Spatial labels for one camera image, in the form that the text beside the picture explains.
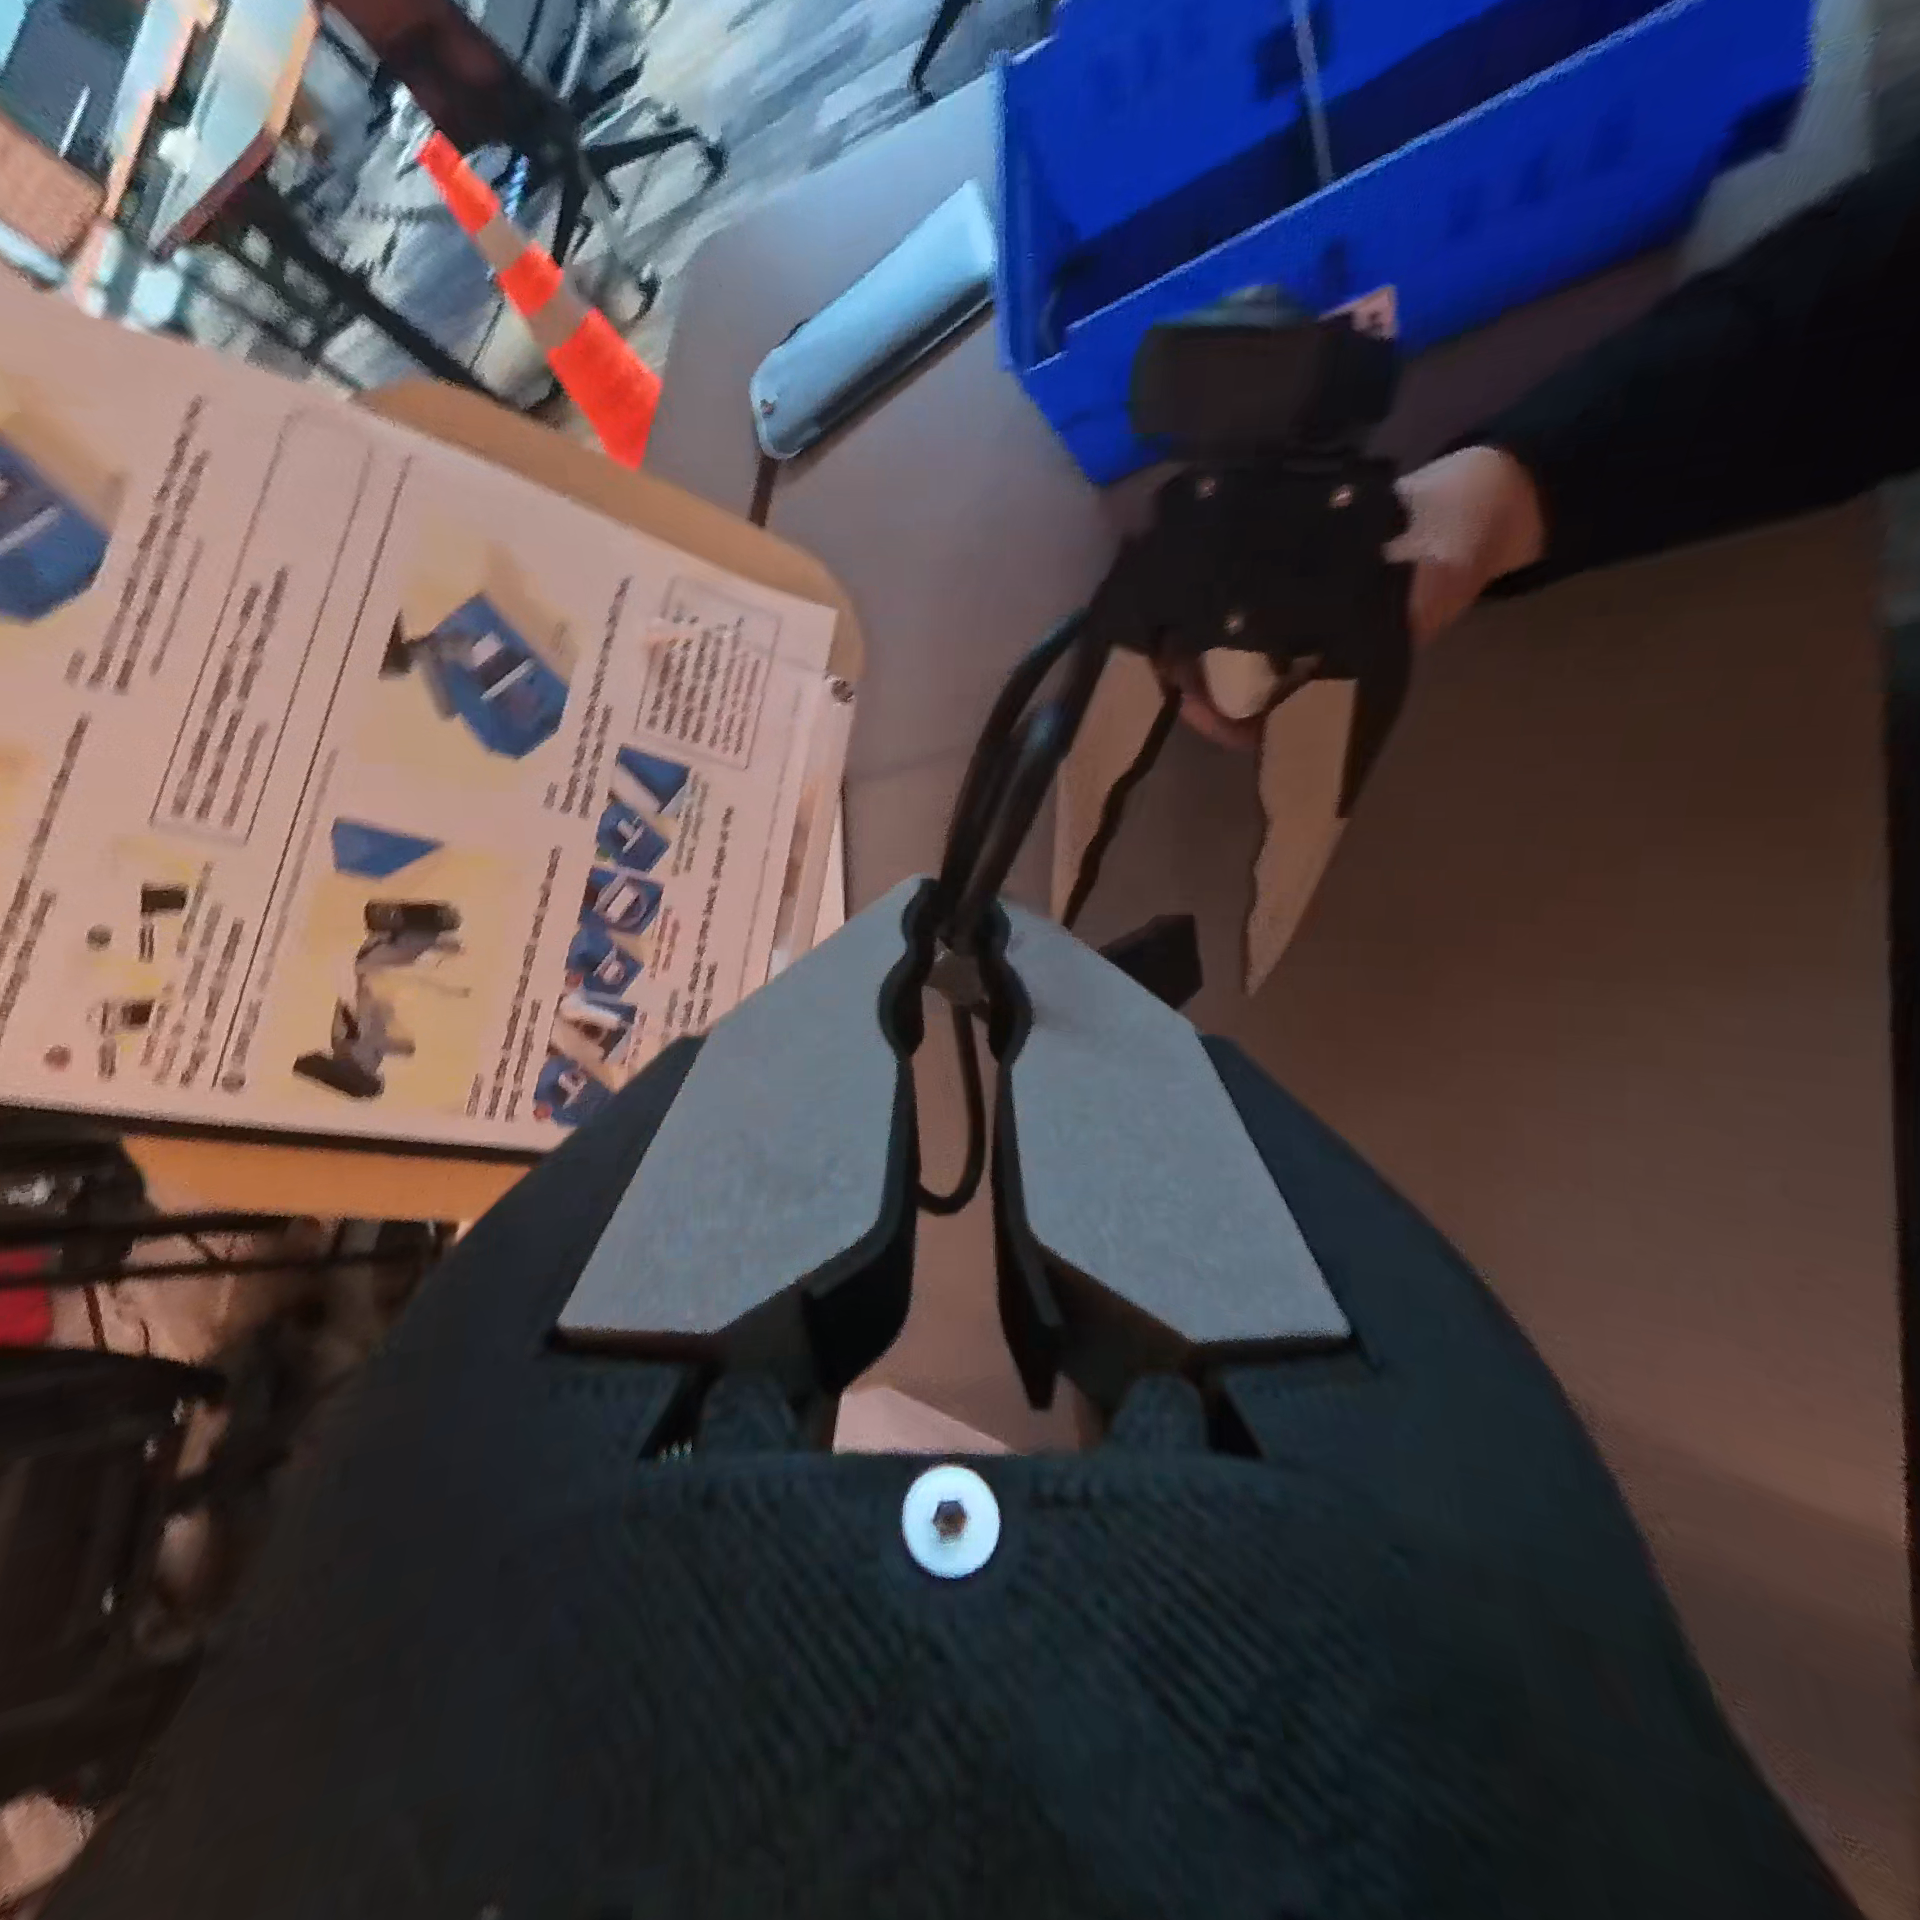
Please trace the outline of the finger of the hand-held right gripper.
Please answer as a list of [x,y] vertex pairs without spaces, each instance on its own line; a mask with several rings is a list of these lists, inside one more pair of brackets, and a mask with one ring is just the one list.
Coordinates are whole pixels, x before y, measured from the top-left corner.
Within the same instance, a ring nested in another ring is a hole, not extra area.
[[1266,719],[1258,754],[1265,818],[1243,924],[1243,991],[1259,994],[1300,930],[1346,818],[1340,811],[1355,686],[1317,679]]
[[1180,694],[1140,657],[1116,652],[1101,665],[1053,783],[1049,906],[1065,929],[1086,910],[1122,814],[1180,716]]

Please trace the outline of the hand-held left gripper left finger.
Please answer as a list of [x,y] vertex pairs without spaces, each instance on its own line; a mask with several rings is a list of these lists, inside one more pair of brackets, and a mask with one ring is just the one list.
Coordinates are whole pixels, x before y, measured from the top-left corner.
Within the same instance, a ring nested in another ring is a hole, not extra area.
[[804,1438],[897,1343],[922,1140],[923,882],[721,1020],[618,1199],[556,1337],[780,1385]]

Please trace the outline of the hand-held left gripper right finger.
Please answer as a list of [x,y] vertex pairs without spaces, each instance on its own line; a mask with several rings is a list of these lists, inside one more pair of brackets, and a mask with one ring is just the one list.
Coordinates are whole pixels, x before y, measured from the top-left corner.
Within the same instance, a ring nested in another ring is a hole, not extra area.
[[980,953],[996,1063],[999,1323],[1034,1409],[1140,1377],[1340,1354],[1353,1326],[1185,1012],[1005,906]]

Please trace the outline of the black plastic usb hub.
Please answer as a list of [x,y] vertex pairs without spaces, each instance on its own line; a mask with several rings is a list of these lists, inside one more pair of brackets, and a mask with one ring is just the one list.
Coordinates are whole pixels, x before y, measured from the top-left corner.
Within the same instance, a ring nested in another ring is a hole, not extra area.
[[[982,929],[1039,818],[1039,804],[1078,739],[1110,655],[1113,641],[1098,628],[1087,611],[1071,614],[1039,641],[1002,686],[950,811],[942,868],[933,882],[929,985],[948,1007],[966,1154],[948,1192],[918,1186],[918,1211],[929,1216],[965,1211],[987,1169],[989,1123],[973,1031],[977,1022],[993,1025],[993,998],[978,960]],[[1067,906],[1061,910],[1067,930],[1074,930],[1090,902],[1122,814],[1155,770],[1181,707],[1185,696],[1177,689],[1161,691],[1159,713],[1143,747],[1101,803]],[[1101,946],[1100,955],[1174,1012],[1181,1012],[1204,984],[1193,918],[1157,918]]]

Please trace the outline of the translucent plastic bin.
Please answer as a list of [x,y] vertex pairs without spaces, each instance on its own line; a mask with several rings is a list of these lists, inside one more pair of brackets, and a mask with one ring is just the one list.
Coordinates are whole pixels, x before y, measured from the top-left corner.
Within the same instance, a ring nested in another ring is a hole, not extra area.
[[995,79],[999,353],[1077,470],[1148,329],[1380,291],[1406,353],[1654,250],[1785,145],[1807,2],[1074,2]]

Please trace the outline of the person's right forearm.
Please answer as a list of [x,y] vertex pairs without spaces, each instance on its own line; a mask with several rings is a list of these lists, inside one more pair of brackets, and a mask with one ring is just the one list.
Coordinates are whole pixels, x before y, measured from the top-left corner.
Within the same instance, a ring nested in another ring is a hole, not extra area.
[[1543,555],[1498,598],[1823,513],[1918,470],[1918,143],[1482,420]]

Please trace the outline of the person's right hand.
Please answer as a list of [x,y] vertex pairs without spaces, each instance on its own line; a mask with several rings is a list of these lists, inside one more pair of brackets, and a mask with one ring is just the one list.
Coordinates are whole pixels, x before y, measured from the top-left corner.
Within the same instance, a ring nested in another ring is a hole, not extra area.
[[1406,571],[1407,636],[1442,639],[1508,575],[1545,553],[1545,514],[1524,465],[1495,447],[1466,447],[1397,480],[1404,526],[1383,560]]

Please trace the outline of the orange traffic cone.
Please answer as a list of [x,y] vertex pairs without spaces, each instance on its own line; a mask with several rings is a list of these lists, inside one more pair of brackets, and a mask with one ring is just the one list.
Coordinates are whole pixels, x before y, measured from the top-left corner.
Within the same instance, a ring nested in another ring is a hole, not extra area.
[[639,470],[660,403],[660,375],[598,307],[578,295],[558,260],[507,218],[493,188],[442,130],[422,143],[419,162],[604,452],[625,470]]

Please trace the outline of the black office chair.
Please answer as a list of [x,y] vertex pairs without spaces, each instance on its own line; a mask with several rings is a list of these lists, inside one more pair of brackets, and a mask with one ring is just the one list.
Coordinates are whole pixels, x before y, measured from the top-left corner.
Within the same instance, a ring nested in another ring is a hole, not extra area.
[[185,1430],[222,1374],[83,1348],[2,1354],[2,1799],[97,1806],[179,1707],[201,1634],[158,1624],[172,1518],[204,1505]]

